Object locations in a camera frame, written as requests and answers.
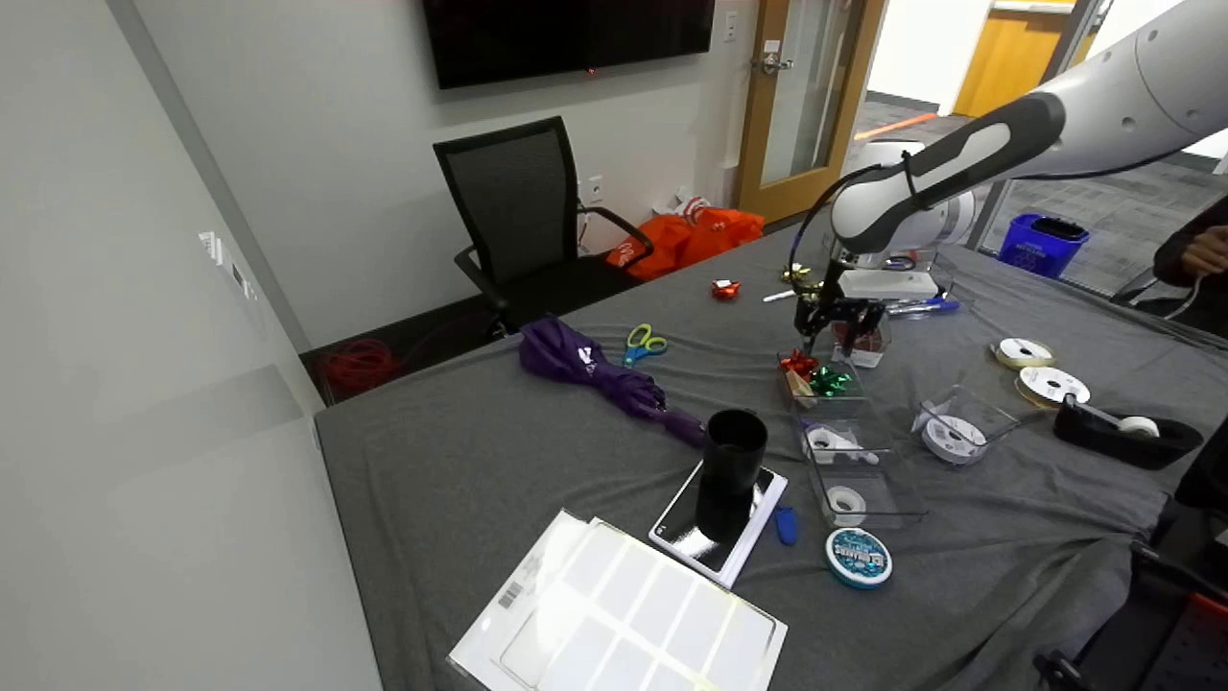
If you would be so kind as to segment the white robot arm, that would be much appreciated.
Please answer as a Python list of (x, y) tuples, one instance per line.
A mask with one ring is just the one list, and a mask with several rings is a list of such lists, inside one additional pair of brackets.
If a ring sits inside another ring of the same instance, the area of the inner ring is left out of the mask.
[(929, 300), (926, 268), (890, 268), (898, 225), (985, 180), (1083, 180), (1136, 169), (1228, 126), (1228, 0), (1179, 0), (1108, 50), (1064, 69), (1031, 92), (966, 117), (950, 133), (828, 185), (807, 209), (833, 253), (820, 284), (797, 284), (803, 344), (843, 318), (872, 330), (894, 300)]

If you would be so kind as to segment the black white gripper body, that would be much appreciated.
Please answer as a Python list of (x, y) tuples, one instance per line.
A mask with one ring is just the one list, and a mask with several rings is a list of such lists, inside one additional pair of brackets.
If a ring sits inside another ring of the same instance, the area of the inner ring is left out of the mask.
[(797, 326), (820, 330), (833, 318), (851, 318), (872, 304), (934, 300), (938, 281), (929, 268), (875, 268), (833, 261), (819, 284), (797, 286)]

